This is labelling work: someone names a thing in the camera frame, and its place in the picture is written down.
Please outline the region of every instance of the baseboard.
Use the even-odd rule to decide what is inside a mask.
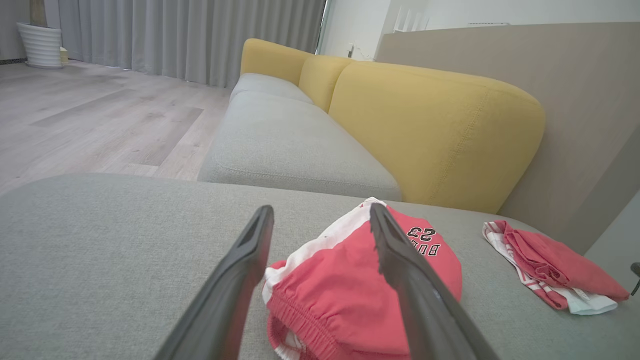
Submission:
[[[24,63],[27,58],[0,60],[0,65]]]

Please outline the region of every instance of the white planter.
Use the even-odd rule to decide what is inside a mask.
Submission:
[[[41,28],[18,22],[18,32],[27,51],[27,65],[41,69],[61,69],[60,29]]]

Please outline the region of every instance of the wooden floor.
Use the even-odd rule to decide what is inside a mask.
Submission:
[[[230,93],[80,61],[0,65],[0,194],[72,172],[194,181]]]

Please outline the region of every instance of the sofa seam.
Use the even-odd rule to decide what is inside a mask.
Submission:
[[[349,66],[352,62],[353,61],[347,61],[346,62],[347,64],[340,69],[340,72],[338,73],[338,76],[335,78],[335,81],[332,81],[333,84],[331,85],[331,96],[329,96],[329,101],[328,101],[328,104],[326,106],[326,111],[324,111],[324,109],[323,109],[323,111],[326,114],[329,114],[329,109],[331,108],[331,103],[333,102],[333,93],[335,91],[335,85],[338,83],[338,79],[340,78],[340,75],[342,75],[342,71],[344,71],[344,69],[346,69],[346,67]]]
[[[283,98],[283,99],[290,99],[290,100],[295,100],[295,101],[299,101],[299,102],[304,102],[305,104],[314,105],[314,106],[316,106],[316,107],[319,107],[319,106],[317,106],[316,104],[314,104],[314,103],[313,103],[313,99],[311,99],[307,94],[305,94],[305,92],[302,92],[302,93],[303,93],[303,94],[305,94],[305,96],[307,96],[307,99],[309,99],[311,102],[304,101],[304,100],[301,100],[301,99],[295,99],[295,98],[293,98],[293,97],[286,97],[286,96],[281,96],[281,95],[275,95],[275,94],[271,94],[271,93],[263,92],[263,91],[245,90],[245,89],[238,90],[238,92],[236,92],[235,96],[238,96],[239,94],[241,94],[241,93],[243,93],[243,92],[257,92],[257,93],[259,93],[259,94],[268,94],[268,95],[271,95],[271,96],[277,96],[277,97],[281,97],[281,98]]]
[[[431,193],[431,196],[429,196],[429,199],[427,200],[427,203],[431,203],[431,201],[433,201],[433,199],[440,193],[440,190],[442,189],[442,184],[444,184],[444,182],[447,179],[447,177],[449,177],[449,171],[452,168],[453,163],[455,162],[456,158],[458,158],[458,156],[460,155],[460,153],[464,149],[464,147],[466,145],[466,142],[468,141],[468,138],[469,138],[469,135],[470,135],[471,131],[473,130],[473,128],[476,127],[476,123],[477,123],[478,117],[479,117],[480,113],[484,110],[484,106],[485,106],[488,98],[489,98],[489,90],[487,89],[487,91],[485,91],[485,93],[484,93],[484,97],[483,97],[482,101],[480,102],[480,104],[478,104],[478,107],[476,109],[476,114],[474,114],[473,119],[467,125],[467,128],[465,129],[464,134],[460,138],[460,141],[458,142],[458,144],[456,144],[456,147],[454,149],[453,154],[451,154],[451,156],[449,156],[449,159],[447,161],[445,169],[442,172],[442,175],[440,176],[440,179],[438,180],[438,184],[436,185],[435,191],[433,193]]]
[[[234,169],[234,168],[230,168],[230,167],[226,167],[224,165],[222,165],[218,159],[216,158],[216,156],[212,156],[213,161],[215,161],[216,165],[225,169],[225,170],[230,170],[230,171],[234,171],[234,172],[238,172],[240,174],[251,174],[254,176],[259,176],[259,177],[274,177],[274,178],[286,178],[286,179],[295,179],[295,180],[302,180],[302,181],[308,181],[308,182],[315,182],[315,183],[332,183],[332,184],[342,184],[342,185],[350,185],[350,186],[356,186],[358,188],[367,190],[367,189],[380,189],[380,190],[400,190],[400,186],[396,185],[393,187],[382,187],[382,186],[372,186],[372,185],[362,185],[362,184],[353,184],[353,183],[344,183],[342,181],[334,181],[334,180],[327,180],[327,179],[308,179],[306,177],[298,177],[298,176],[287,176],[287,175],[280,175],[280,174],[261,174],[261,173],[257,173],[257,172],[251,172],[251,171],[245,171],[245,170],[238,170],[238,169]]]

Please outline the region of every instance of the gray fabric upholstery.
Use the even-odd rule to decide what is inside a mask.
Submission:
[[[265,94],[271,94],[279,97],[286,97],[288,99],[294,99],[302,102],[313,104],[313,100],[309,98],[300,88],[296,85],[288,82],[287,80],[274,78],[273,76],[267,76],[262,74],[253,74],[248,72],[240,76],[240,80],[231,91],[231,98],[233,100],[237,94],[241,92],[262,92]]]
[[[393,176],[320,108],[258,92],[231,101],[198,180],[402,198]]]
[[[23,186],[0,197],[1,357],[150,359],[258,206],[275,210],[271,263],[360,201],[106,174]],[[482,223],[503,217],[389,204],[428,219],[455,251],[461,304],[501,359],[636,358],[638,299],[604,315],[554,311],[483,240]],[[256,290],[241,359],[277,359],[266,318]]]

